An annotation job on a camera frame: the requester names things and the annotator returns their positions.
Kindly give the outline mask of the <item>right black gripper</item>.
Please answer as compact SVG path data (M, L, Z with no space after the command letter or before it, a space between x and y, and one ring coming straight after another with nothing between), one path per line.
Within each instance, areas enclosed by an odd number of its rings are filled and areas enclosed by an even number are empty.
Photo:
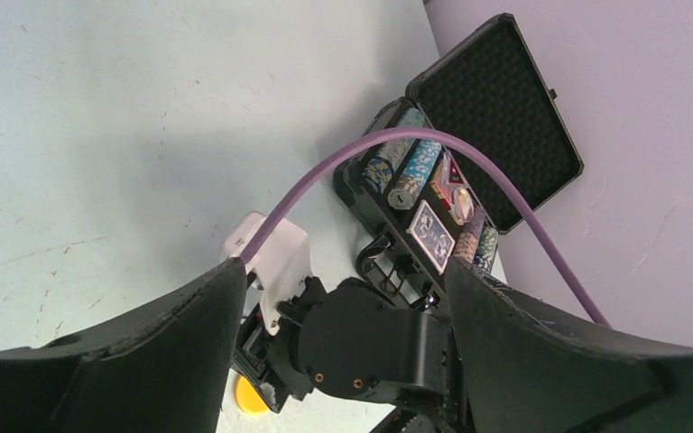
M278 304L276 335L265 327L259 302L242 315L232 355L231 368L250 382L274 413L281 412L290 397L302 401L314 390L311 369L299 357L300 332L305 317L327 292L317 277L302 283L300 295Z

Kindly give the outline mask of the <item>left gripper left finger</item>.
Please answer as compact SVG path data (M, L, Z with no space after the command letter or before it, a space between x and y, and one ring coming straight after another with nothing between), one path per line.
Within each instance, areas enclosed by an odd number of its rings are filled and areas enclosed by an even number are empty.
M232 258L158 299L0 351L0 432L213 432L246 293Z

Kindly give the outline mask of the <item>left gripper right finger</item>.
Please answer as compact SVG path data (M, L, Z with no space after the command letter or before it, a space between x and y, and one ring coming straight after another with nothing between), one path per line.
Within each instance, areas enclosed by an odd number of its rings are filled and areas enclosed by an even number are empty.
M693 432L693 347L633 336L512 289L444 275L479 432Z

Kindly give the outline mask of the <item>clear dealer button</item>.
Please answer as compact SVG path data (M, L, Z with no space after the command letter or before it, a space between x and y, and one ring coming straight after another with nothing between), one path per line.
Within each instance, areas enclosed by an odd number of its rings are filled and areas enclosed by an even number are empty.
M456 187L452 189L449 203L450 213L460 226L470 221L475 214L476 204L465 188Z

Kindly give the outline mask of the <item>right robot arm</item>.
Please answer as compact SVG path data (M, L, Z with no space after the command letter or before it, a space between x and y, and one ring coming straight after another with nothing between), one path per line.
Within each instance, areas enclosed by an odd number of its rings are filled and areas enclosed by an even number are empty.
M358 278L326 291L307 277L276 302L270 328L255 307L241 324L232 367L266 409L314 391L348 401L391 404L377 432L473 429L452 326L404 305Z

